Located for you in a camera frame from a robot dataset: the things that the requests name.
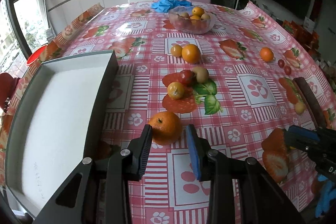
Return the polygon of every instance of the bowl of fruit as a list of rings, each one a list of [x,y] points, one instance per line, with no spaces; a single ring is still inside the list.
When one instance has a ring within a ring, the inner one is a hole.
[[[214,14],[197,6],[175,7],[169,11],[168,17],[175,29],[186,33],[206,33],[212,29],[216,22]]]

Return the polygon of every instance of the blue glove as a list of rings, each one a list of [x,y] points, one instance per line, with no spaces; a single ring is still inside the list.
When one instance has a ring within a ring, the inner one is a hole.
[[[152,3],[152,8],[159,13],[167,13],[170,9],[177,6],[190,7],[191,2],[186,0],[159,0]]]
[[[319,218],[321,217],[322,213],[327,213],[329,211],[330,201],[336,198],[336,189],[333,189],[335,187],[335,183],[321,174],[317,175],[317,180],[327,180],[321,189],[321,196],[315,209],[315,217]]]

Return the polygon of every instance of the tablecloth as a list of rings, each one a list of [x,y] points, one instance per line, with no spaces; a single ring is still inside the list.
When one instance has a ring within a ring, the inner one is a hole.
[[[162,100],[167,88],[165,75],[192,69],[194,65],[170,54],[172,45],[195,44],[201,64],[209,70],[216,85],[214,114],[206,114],[204,102],[178,113],[184,126],[193,123],[198,134],[229,157],[244,160],[255,157],[263,163],[261,142],[274,128],[296,124],[313,129],[308,111],[297,115],[279,79],[302,76],[309,83],[323,110],[335,112],[335,96],[323,73],[293,37],[251,2],[236,11],[222,6],[194,3],[217,17],[212,31],[193,35],[174,29],[167,14],[150,9],[144,1],[105,8],[84,25],[62,48],[60,56],[114,49],[119,70],[109,96],[101,139],[104,144],[126,148],[140,136],[148,119],[166,109]],[[225,52],[221,43],[231,39],[240,44],[242,57]],[[259,51],[269,47],[275,61],[261,60]],[[294,49],[299,68],[292,66],[286,76],[277,61],[286,50]],[[301,211],[313,199],[311,184],[316,176],[314,163],[306,153],[291,150],[287,178],[281,188]],[[239,191],[233,181],[236,222],[240,222]],[[195,180],[185,132],[170,146],[152,144],[147,170],[140,182],[129,183],[133,224],[206,223],[209,182]]]

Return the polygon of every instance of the bolt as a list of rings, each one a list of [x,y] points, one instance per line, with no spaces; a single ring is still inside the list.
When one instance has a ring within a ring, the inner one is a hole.
[[[89,164],[89,163],[91,163],[92,162],[92,158],[89,158],[89,157],[86,157],[86,158],[84,158],[83,160],[82,160],[82,163],[83,164]]]
[[[120,151],[120,154],[122,156],[128,156],[131,152],[128,149],[123,149]]]
[[[253,157],[249,157],[249,158],[247,158],[247,163],[249,164],[249,165],[255,165],[258,161],[255,159],[255,158],[253,158]]]
[[[216,157],[216,155],[218,154],[218,151],[217,151],[216,149],[210,149],[210,150],[208,151],[208,154],[209,154],[210,156]]]

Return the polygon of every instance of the clear plastic bowl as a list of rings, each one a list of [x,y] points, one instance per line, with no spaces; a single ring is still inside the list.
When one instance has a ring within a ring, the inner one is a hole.
[[[193,6],[178,6],[169,10],[168,17],[170,23],[176,30],[181,32],[201,34],[210,31],[216,22],[216,16],[214,14],[208,12],[210,15],[210,19],[208,20],[185,19],[180,16],[182,12],[187,12],[191,16],[193,8]]]

